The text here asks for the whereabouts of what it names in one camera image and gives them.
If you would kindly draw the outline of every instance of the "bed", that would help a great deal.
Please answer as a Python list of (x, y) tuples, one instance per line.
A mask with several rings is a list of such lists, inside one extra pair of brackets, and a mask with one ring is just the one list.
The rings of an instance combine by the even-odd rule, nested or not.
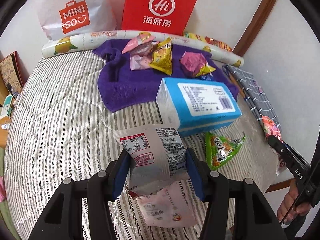
[[(87, 179), (116, 160), (120, 145), (113, 131), (142, 124), (161, 123), (155, 102), (108, 111), (97, 88), (105, 61), (91, 50), (42, 58), (17, 103), (6, 146), (4, 173), (14, 226), (28, 239), (37, 218), (66, 177)], [(265, 141), (259, 123), (242, 98), (243, 115), (217, 130), (231, 138), (247, 138), (238, 155), (220, 172), (230, 179), (252, 178), (264, 192), (276, 176), (277, 156)], [(204, 160), (204, 135), (183, 138)], [(179, 182), (197, 224), (192, 228), (147, 227), (136, 201), (127, 191), (109, 203), (118, 239), (198, 239), (207, 205), (195, 196), (189, 180)], [(84, 239), (90, 239), (87, 202), (82, 205)], [(230, 200), (228, 228), (233, 225)]]

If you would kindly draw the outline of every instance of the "blue and white tissue pack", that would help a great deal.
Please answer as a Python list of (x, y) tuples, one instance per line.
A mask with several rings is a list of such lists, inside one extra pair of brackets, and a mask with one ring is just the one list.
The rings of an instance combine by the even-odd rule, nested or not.
[(228, 87), (214, 81), (163, 78), (156, 102), (162, 122), (182, 137), (228, 126), (241, 116)]

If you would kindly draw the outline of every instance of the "green snack bag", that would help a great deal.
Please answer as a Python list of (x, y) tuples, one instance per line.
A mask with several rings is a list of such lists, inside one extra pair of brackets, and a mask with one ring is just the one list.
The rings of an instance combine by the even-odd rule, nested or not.
[(225, 136), (205, 133), (206, 161), (213, 171), (231, 160), (240, 150), (245, 135), (240, 139), (231, 140)]

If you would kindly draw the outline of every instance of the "person's hand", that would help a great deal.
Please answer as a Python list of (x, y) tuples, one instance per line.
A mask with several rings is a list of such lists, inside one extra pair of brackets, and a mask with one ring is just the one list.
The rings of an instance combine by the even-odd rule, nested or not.
[[(277, 211), (277, 217), (279, 221), (283, 219), (283, 217), (285, 216), (285, 214), (293, 204), (294, 200), (298, 197), (298, 195), (299, 193), (296, 186), (296, 181), (292, 180), (290, 182), (289, 192), (285, 194), (284, 200), (282, 201)], [(288, 214), (287, 218), (284, 220), (284, 222), (293, 220), (296, 214), (305, 216), (306, 214), (308, 214), (310, 209), (311, 209), (311, 205), (307, 202), (304, 202), (297, 207), (293, 207), (290, 213)]]

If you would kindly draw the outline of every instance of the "white plastic bag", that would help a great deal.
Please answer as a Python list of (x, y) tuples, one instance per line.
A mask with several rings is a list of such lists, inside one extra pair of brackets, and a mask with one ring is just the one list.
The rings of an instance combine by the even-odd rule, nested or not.
[(116, 28), (107, 0), (43, 0), (39, 4), (39, 22), (49, 40)]
[(196, 224), (178, 182), (163, 188), (156, 195), (140, 196), (137, 202), (148, 227), (183, 228)]

